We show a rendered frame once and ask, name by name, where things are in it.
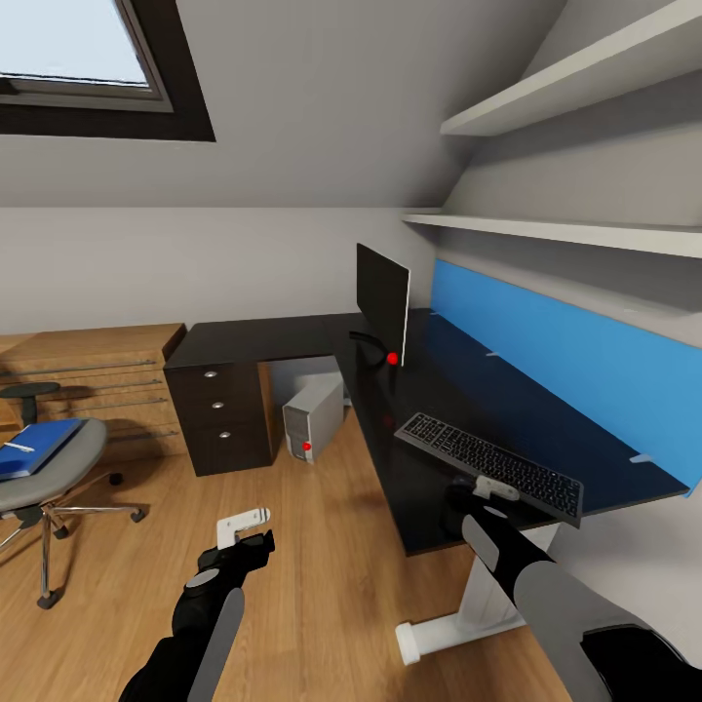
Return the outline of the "monitor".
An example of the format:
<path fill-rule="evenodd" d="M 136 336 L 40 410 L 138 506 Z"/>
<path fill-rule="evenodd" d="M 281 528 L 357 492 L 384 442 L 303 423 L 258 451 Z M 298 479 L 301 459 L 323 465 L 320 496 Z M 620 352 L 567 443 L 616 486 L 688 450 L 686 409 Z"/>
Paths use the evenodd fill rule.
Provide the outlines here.
<path fill-rule="evenodd" d="M 404 363 L 410 270 L 357 243 L 357 304 L 370 322 L 389 364 Z"/>

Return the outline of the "mouse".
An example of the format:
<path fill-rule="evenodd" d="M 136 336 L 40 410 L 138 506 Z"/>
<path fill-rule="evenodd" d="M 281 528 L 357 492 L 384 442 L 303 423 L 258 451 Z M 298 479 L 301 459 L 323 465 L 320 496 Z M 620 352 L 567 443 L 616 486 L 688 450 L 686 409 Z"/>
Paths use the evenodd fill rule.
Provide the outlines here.
<path fill-rule="evenodd" d="M 471 493 L 477 488 L 477 478 L 458 475 L 453 480 L 454 486 L 465 489 Z"/>

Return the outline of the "swivel chair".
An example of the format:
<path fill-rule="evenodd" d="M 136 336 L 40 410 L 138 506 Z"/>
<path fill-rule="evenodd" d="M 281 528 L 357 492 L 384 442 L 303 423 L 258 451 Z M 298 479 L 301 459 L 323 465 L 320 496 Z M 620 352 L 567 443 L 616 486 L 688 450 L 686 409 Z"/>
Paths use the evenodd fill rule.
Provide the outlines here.
<path fill-rule="evenodd" d="M 21 419 L 25 429 L 26 426 L 39 423 L 35 396 L 59 389 L 60 383 L 57 382 L 32 381 L 0 389 L 0 398 L 22 403 Z M 108 470 L 71 491 L 96 465 L 109 435 L 109 429 L 101 419 L 77 419 L 81 420 L 81 425 L 30 476 L 0 481 L 0 520 L 18 517 L 18 520 L 24 521 L 0 544 L 0 554 L 43 523 L 42 597 L 37 605 L 46 610 L 59 598 L 56 592 L 49 591 L 50 538 L 51 532 L 57 540 L 68 535 L 62 515 L 133 512 L 130 517 L 135 523 L 145 517 L 144 511 L 136 506 L 63 507 L 106 476 L 109 476 L 109 482 L 114 486 L 120 484 L 123 477 L 121 473 L 112 475 Z"/>

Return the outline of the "folder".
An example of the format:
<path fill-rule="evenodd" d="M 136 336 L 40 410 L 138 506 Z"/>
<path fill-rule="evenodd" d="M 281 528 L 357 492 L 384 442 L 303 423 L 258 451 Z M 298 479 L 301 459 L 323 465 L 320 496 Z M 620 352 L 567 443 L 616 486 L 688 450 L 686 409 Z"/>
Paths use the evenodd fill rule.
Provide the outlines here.
<path fill-rule="evenodd" d="M 42 422 L 26 426 L 10 443 L 0 448 L 0 481 L 30 476 L 81 425 L 77 418 Z"/>

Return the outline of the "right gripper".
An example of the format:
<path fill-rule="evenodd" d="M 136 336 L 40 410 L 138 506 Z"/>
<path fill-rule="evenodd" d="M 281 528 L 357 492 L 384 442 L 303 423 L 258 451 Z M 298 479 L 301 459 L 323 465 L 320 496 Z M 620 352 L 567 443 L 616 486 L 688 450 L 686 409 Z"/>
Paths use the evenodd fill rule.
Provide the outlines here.
<path fill-rule="evenodd" d="M 501 513 L 505 513 L 504 507 L 501 505 L 501 503 L 491 501 L 491 499 L 484 499 L 483 497 L 460 487 L 448 486 L 447 490 L 445 491 L 445 499 L 448 501 L 448 507 L 450 507 L 450 510 L 460 513 L 460 515 L 466 516 L 468 514 L 466 513 L 466 511 L 468 511 L 468 507 L 470 507 L 470 505 L 473 503 L 485 503 L 490 507 L 499 509 Z"/>

